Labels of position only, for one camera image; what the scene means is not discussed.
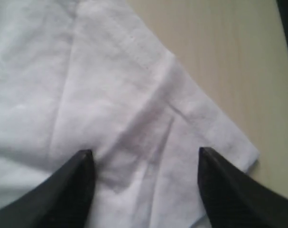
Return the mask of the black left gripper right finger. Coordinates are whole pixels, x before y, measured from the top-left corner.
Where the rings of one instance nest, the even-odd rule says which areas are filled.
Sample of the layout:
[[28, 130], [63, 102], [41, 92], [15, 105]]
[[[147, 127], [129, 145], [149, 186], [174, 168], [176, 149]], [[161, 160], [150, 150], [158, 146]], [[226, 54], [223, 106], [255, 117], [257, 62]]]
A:
[[260, 185], [211, 147], [199, 149], [197, 183], [213, 228], [288, 228], [288, 199]]

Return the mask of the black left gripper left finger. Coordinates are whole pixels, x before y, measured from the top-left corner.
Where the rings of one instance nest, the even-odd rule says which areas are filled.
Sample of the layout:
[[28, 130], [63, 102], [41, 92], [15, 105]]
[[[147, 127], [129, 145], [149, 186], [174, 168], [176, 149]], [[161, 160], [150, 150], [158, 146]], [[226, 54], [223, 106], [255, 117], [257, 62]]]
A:
[[91, 150], [80, 150], [47, 180], [0, 209], [0, 228], [84, 228], [95, 192]]

